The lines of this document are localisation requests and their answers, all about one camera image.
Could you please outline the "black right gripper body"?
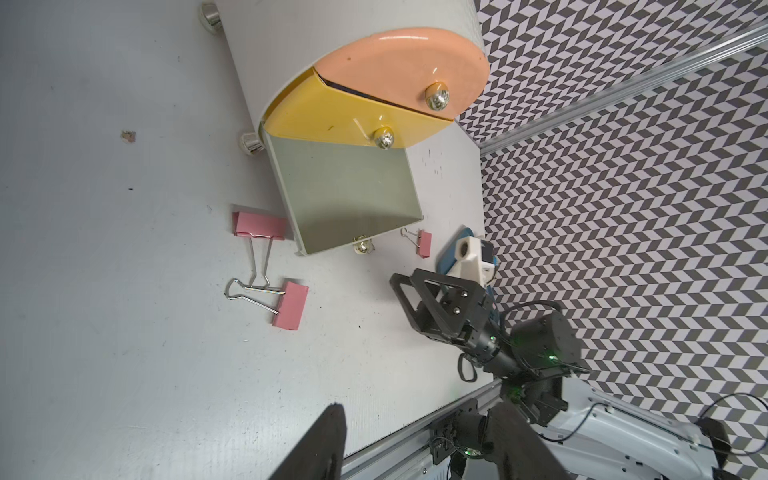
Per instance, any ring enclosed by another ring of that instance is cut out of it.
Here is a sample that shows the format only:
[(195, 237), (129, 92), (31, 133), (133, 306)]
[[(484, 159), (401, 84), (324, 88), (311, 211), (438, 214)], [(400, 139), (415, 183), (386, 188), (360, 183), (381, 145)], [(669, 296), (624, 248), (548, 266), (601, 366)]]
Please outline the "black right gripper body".
[(547, 389), (557, 379), (585, 371), (581, 344), (557, 301), (513, 305), (511, 313), (542, 307), (545, 314), (510, 323), (487, 293), (446, 289), (446, 312), (462, 322), (446, 335), (460, 350), (459, 378), (473, 383), (484, 372), (506, 382), (515, 396)]

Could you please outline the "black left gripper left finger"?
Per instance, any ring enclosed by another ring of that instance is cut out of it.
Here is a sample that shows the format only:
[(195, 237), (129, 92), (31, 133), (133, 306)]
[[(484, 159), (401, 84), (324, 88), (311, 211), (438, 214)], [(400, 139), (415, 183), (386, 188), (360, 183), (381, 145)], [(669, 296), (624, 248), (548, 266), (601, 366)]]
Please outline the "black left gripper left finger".
[(269, 480), (338, 480), (347, 436), (342, 404), (327, 406)]

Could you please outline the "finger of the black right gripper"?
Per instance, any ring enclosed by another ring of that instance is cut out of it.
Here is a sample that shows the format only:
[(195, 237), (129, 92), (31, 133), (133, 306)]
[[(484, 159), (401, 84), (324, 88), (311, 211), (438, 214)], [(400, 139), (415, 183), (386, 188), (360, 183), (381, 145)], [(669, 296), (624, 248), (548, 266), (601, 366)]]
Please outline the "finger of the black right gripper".
[(486, 325), (486, 292), (475, 281), (415, 269), (389, 285), (410, 326), (437, 342), (470, 342)]

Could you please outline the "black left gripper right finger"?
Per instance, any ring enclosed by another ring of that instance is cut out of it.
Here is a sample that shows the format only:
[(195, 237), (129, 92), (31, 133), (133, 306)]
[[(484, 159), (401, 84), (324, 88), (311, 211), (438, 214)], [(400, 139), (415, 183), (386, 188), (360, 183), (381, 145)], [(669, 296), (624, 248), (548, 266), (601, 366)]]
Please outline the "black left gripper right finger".
[(488, 460), (500, 479), (569, 479), (570, 475), (527, 419), (510, 403), (488, 412)]

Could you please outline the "pink binder clip small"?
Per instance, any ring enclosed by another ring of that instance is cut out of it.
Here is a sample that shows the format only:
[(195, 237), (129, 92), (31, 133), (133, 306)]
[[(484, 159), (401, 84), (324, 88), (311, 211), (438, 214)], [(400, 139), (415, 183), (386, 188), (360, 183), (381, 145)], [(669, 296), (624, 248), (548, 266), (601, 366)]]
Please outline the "pink binder clip small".
[(415, 246), (416, 254), (420, 258), (428, 259), (431, 257), (432, 234), (430, 232), (423, 229), (418, 232), (412, 232), (407, 228), (401, 228), (400, 234)]

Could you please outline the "green bottom drawer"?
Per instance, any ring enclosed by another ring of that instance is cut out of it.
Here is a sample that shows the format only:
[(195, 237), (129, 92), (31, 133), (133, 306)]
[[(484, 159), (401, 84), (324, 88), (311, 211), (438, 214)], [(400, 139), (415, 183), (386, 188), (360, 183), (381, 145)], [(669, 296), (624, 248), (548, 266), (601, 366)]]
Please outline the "green bottom drawer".
[(258, 134), (300, 255), (359, 244), (424, 219), (404, 149), (286, 139), (263, 126)]

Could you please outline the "orange top drawer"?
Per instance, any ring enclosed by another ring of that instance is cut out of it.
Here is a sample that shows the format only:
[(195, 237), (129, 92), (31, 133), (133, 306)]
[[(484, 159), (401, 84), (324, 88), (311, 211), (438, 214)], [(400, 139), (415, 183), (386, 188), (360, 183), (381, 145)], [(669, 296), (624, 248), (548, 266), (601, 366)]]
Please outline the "orange top drawer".
[(325, 81), (448, 120), (477, 99), (490, 72), (480, 47), (437, 28), (374, 34), (327, 54), (314, 68)]

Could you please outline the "yellow drawer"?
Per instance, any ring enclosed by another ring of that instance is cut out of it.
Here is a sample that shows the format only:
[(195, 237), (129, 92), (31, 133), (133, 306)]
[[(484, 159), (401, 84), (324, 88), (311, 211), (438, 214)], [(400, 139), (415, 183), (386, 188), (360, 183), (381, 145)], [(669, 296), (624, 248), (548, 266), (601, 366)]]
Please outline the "yellow drawer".
[(287, 86), (263, 118), (273, 137), (383, 150), (411, 147), (451, 124), (329, 85), (313, 68)]

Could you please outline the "white round drawer cabinet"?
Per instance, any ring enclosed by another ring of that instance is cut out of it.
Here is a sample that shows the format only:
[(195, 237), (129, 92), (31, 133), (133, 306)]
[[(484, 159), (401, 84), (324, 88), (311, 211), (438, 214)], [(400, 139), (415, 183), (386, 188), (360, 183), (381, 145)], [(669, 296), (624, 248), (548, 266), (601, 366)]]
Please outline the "white round drawer cabinet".
[(255, 153), (272, 102), (327, 54), (365, 37), (406, 28), (454, 32), (485, 54), (470, 1), (205, 1), (199, 20), (228, 42), (253, 130), (240, 139)]

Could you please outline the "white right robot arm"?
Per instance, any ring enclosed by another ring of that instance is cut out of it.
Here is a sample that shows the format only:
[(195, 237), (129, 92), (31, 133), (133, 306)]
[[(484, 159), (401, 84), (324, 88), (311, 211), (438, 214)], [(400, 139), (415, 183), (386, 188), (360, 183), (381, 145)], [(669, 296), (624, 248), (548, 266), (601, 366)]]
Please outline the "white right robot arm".
[(725, 479), (733, 449), (708, 413), (675, 421), (580, 379), (581, 345), (555, 301), (509, 324), (477, 282), (417, 269), (390, 286), (411, 327), (456, 347), (459, 364), (500, 383), (481, 412), (468, 401), (430, 427), (435, 463), (485, 460), (502, 479)]

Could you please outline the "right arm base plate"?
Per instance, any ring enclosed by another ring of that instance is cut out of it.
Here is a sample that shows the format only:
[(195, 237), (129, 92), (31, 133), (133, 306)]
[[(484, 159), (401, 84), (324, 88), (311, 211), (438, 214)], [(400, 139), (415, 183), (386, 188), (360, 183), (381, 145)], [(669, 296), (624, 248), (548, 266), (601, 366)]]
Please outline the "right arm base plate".
[(462, 479), (471, 460), (496, 464), (499, 448), (490, 410), (481, 412), (476, 400), (467, 400), (429, 425), (429, 451), (433, 464), (447, 461), (448, 479)]

